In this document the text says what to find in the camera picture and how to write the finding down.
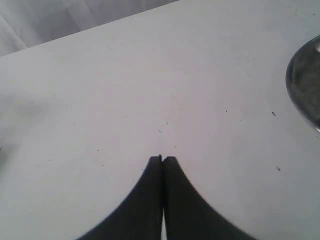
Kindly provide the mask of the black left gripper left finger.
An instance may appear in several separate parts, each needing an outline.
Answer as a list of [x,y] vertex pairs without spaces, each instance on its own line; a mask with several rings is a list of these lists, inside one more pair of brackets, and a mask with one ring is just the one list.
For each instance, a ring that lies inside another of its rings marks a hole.
[[163,221],[162,157],[148,160],[121,204],[80,240],[160,240]]

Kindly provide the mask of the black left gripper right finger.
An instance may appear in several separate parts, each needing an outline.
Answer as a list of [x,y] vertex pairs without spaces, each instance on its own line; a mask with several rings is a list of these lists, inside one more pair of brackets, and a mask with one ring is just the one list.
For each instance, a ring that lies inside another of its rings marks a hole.
[[253,240],[197,192],[174,156],[162,162],[163,209],[168,240]]

